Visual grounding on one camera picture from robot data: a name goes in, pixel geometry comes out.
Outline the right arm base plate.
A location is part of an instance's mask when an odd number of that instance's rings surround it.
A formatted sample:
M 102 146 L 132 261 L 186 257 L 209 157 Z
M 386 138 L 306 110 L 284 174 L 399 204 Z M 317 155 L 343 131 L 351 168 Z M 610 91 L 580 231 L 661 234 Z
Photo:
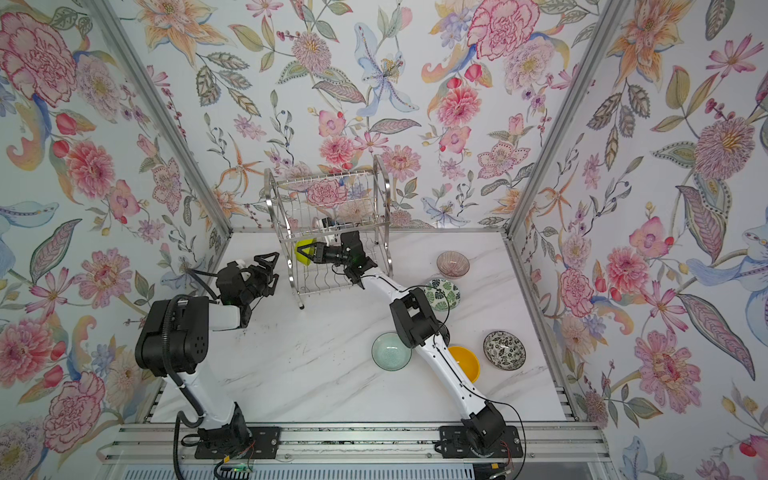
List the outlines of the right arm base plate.
M 514 426 L 506 427 L 492 443 L 471 436 L 465 426 L 441 426 L 438 433 L 434 451 L 443 459 L 521 459 L 524 456 L 524 442 Z

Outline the green leaf pattern bowl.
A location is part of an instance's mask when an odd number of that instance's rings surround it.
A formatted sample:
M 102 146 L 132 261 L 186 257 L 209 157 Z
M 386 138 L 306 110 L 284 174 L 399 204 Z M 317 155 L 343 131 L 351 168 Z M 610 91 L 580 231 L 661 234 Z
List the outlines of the green leaf pattern bowl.
M 455 309 L 461 301 L 461 293 L 458 286 L 448 279 L 431 279 L 426 283 L 423 290 L 434 311 L 448 312 Z

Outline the black white floral bowl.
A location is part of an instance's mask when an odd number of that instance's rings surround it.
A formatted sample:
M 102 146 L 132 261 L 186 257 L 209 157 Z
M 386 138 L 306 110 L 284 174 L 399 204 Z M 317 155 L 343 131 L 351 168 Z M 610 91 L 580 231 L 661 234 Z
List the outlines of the black white floral bowl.
M 519 370 L 527 359 L 521 340 L 507 331 L 496 330 L 488 333 L 483 340 L 482 349 L 485 358 L 503 371 Z

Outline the lime green bowl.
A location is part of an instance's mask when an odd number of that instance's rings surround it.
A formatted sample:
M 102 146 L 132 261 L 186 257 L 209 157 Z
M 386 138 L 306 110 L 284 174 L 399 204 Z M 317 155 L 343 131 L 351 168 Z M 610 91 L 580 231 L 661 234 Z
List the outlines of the lime green bowl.
M 316 251 L 316 240 L 305 239 L 300 240 L 295 245 L 296 259 L 299 263 L 309 266 L 314 263 Z

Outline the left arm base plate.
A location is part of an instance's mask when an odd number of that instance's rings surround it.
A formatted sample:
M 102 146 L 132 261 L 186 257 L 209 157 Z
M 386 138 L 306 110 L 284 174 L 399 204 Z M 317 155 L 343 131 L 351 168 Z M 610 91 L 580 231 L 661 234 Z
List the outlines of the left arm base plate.
M 247 427 L 247 432 L 225 428 L 200 430 L 196 460 L 222 460 L 229 456 L 246 460 L 274 460 L 280 444 L 280 427 Z

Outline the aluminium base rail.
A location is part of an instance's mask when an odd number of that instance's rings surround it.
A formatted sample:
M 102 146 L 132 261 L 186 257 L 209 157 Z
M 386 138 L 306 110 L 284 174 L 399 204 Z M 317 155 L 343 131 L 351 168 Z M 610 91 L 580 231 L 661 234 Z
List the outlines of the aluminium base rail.
M 263 461 L 273 464 L 308 463 L 426 463 L 512 460 L 521 463 L 607 463 L 607 441 L 593 423 L 511 423 L 518 435 L 497 453 L 478 456 L 460 446 L 454 435 L 444 435 L 441 422 L 380 423 L 251 423 L 256 442 L 269 445 Z

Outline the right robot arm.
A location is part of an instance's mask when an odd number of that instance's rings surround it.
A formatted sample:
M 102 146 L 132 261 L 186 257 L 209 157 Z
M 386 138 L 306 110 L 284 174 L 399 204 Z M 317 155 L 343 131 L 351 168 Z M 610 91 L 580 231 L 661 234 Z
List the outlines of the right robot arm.
M 416 352 L 441 380 L 461 414 L 469 445 L 486 455 L 500 442 L 506 421 L 495 402 L 482 395 L 449 352 L 445 321 L 434 313 L 421 285 L 403 286 L 391 276 L 392 261 L 379 264 L 364 247 L 361 232 L 345 231 L 334 243 L 313 240 L 295 247 L 299 257 L 317 265 L 339 267 L 362 290 L 377 289 L 389 300 L 389 310 L 401 343 Z

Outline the steel wire dish rack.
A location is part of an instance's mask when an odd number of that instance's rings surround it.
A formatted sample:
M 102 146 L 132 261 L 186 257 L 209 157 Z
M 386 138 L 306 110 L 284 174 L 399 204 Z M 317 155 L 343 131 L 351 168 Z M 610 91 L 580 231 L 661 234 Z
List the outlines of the steel wire dish rack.
M 284 180 L 267 169 L 263 191 L 299 308 L 311 295 L 352 285 L 343 273 L 348 253 L 361 251 L 393 274 L 392 181 L 378 156 L 360 169 Z

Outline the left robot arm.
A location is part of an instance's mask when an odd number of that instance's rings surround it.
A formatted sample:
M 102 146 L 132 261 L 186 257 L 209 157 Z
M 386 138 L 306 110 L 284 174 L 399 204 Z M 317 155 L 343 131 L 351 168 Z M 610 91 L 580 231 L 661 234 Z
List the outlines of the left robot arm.
M 248 327 L 253 307 L 275 293 L 279 257 L 271 252 L 249 264 L 232 261 L 216 273 L 191 269 L 204 294 L 154 302 L 137 341 L 137 365 L 181 393 L 194 416 L 180 411 L 178 422 L 195 429 L 202 445 L 216 453 L 243 450 L 253 440 L 240 406 L 207 362 L 210 335 Z

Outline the pink striped bowl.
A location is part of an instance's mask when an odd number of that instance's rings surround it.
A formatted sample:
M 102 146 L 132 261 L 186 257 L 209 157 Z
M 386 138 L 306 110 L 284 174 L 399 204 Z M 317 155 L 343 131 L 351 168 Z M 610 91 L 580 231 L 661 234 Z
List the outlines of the pink striped bowl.
M 471 268 L 469 259 L 462 253 L 453 250 L 439 254 L 436 265 L 439 272 L 447 278 L 461 278 Z

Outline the yellow bowl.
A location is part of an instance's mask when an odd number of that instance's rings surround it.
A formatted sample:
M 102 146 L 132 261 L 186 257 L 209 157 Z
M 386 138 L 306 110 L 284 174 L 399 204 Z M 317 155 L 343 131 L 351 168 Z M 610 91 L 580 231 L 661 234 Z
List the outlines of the yellow bowl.
M 451 346 L 449 352 L 469 381 L 475 383 L 481 371 L 477 356 L 471 350 L 458 345 Z

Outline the pale teal glass bowl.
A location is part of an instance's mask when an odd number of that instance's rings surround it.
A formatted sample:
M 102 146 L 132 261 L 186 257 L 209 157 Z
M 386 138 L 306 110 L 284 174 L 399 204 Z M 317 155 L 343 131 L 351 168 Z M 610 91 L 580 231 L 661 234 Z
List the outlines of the pale teal glass bowl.
M 387 332 L 379 335 L 371 347 L 371 356 L 377 367 L 384 371 L 396 372 L 411 361 L 412 351 L 405 346 L 398 334 Z

